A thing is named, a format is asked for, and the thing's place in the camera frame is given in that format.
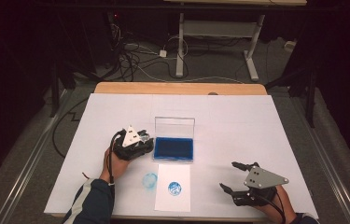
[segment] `forearm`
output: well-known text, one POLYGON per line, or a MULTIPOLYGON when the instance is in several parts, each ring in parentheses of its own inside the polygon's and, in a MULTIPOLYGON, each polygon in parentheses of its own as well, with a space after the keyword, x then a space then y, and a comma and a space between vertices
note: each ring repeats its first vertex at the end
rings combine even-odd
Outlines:
POLYGON ((102 179, 89 179, 79 189, 63 223, 110 223, 114 201, 102 179))

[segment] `white desk leg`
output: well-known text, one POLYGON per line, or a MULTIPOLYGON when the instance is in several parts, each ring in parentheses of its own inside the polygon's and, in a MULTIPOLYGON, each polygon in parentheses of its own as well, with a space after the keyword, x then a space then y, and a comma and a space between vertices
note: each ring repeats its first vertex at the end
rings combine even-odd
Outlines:
POLYGON ((177 52, 177 63, 175 66, 175 75, 177 77, 183 76, 183 60, 184 60, 184 51, 183 51, 183 34, 184 34, 184 13, 180 13, 180 21, 178 28, 178 52, 177 52))
POLYGON ((264 22, 264 18, 265 18, 265 15, 259 16, 259 21, 257 22, 256 27, 254 28, 253 37, 251 39, 250 49, 245 50, 245 52, 244 52, 246 65, 247 65, 247 68, 249 70, 251 80, 253 80, 253 81, 259 80, 259 76, 257 75, 256 66, 254 66, 252 56, 253 56, 254 48, 257 45, 257 41, 259 40, 259 32, 261 31, 261 27, 262 27, 262 23, 264 22))

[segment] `person's left hand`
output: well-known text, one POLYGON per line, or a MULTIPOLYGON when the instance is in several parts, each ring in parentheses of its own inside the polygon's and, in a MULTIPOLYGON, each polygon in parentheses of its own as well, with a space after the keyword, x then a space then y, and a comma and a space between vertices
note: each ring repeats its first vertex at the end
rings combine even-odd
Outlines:
MULTIPOLYGON (((104 158, 104 162, 103 162, 103 170, 102 170, 102 173, 100 175, 100 179, 103 179, 105 182, 109 183, 110 182, 110 173, 108 172, 108 168, 107 168, 107 165, 108 165, 108 152, 109 152, 109 148, 105 151, 105 158, 104 158)), ((112 153, 111 154, 111 169, 112 169, 112 172, 113 172, 113 177, 114 179, 118 179, 120 176, 122 176, 129 163, 131 163, 130 161, 124 161, 124 160, 121 160, 117 157, 116 153, 112 153)))

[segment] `table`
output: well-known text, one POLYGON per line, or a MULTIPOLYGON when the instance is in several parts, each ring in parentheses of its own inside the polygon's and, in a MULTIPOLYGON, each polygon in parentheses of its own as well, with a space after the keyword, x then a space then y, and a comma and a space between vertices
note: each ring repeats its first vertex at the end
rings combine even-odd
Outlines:
POLYGON ((317 217, 271 96, 258 84, 202 83, 98 84, 45 213, 63 216, 85 182, 81 173, 89 177, 100 174, 101 167, 96 164, 101 164, 114 132, 132 124, 151 134, 157 115, 196 118, 195 157, 190 173, 191 212, 154 211, 155 191, 145 189, 141 182, 145 174, 158 172, 159 163, 147 154, 133 161, 127 173, 116 182, 113 217, 265 221, 265 216, 254 208, 235 206, 231 196, 218 185, 224 183, 234 190, 247 189, 243 180, 248 173, 233 168, 232 161, 257 161, 262 168, 287 177, 290 184, 285 188, 296 211, 317 217), (219 95, 206 95, 211 92, 219 95))
MULTIPOLYGON (((237 5, 279 5, 279 6, 305 6, 306 0, 165 0, 188 3, 205 4, 237 4, 237 5)), ((253 63, 253 53, 259 40, 259 32, 262 28, 265 15, 259 15, 257 22, 234 22, 234 21, 186 21, 184 13, 180 13, 179 32, 178 32, 178 53, 176 61, 177 77, 183 76, 184 65, 184 35, 203 35, 203 36, 227 36, 227 37, 251 37, 249 50, 244 51, 245 63, 249 71, 251 80, 258 81, 259 76, 256 66, 253 63)))

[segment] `round blue logo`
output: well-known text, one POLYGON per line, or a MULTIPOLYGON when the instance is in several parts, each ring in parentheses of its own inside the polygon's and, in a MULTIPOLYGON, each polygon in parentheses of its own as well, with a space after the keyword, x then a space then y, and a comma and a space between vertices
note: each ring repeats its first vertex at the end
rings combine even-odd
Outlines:
POLYGON ((181 186, 177 182, 172 182, 168 186, 169 193, 173 196, 177 196, 181 192, 181 186))

